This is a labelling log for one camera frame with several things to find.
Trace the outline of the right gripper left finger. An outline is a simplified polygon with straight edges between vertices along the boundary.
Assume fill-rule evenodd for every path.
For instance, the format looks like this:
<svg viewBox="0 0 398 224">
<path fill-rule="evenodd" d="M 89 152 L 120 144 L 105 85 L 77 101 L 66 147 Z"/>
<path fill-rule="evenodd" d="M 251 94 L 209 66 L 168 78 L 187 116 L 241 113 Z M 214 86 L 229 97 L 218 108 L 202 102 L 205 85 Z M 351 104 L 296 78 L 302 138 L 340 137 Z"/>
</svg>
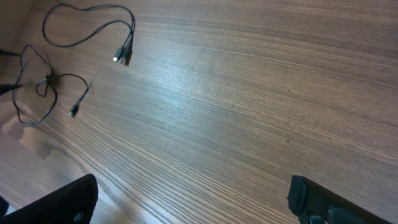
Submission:
<svg viewBox="0 0 398 224">
<path fill-rule="evenodd" d="M 97 200 L 96 177 L 86 174 L 9 214 L 8 203 L 1 200 L 1 224 L 90 224 Z"/>
</svg>

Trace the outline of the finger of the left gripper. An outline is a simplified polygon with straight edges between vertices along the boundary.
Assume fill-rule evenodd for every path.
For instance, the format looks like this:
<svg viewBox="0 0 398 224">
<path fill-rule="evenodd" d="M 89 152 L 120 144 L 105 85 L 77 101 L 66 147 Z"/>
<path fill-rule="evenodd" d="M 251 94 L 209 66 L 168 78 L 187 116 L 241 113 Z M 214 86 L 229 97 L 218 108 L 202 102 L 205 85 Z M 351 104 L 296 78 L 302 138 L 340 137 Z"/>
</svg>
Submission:
<svg viewBox="0 0 398 224">
<path fill-rule="evenodd" d="M 20 84 L 0 84 L 0 95 L 3 95 L 12 90 L 16 90 L 23 86 L 24 85 L 20 85 Z"/>
<path fill-rule="evenodd" d="M 0 56 L 5 56 L 5 57 L 19 57 L 20 54 L 19 53 L 15 53 L 15 52 L 10 52 L 4 49 L 0 49 Z"/>
</svg>

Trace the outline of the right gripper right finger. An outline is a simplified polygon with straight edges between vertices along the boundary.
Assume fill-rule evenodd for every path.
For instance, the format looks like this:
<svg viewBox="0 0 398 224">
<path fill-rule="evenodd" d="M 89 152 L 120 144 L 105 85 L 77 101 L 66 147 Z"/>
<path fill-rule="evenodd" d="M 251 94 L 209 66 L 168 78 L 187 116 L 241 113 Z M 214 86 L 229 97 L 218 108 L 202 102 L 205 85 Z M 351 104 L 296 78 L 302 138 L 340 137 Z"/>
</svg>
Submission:
<svg viewBox="0 0 398 224">
<path fill-rule="evenodd" d="M 299 175 L 291 179 L 289 210 L 300 224 L 383 224 L 388 221 Z"/>
</svg>

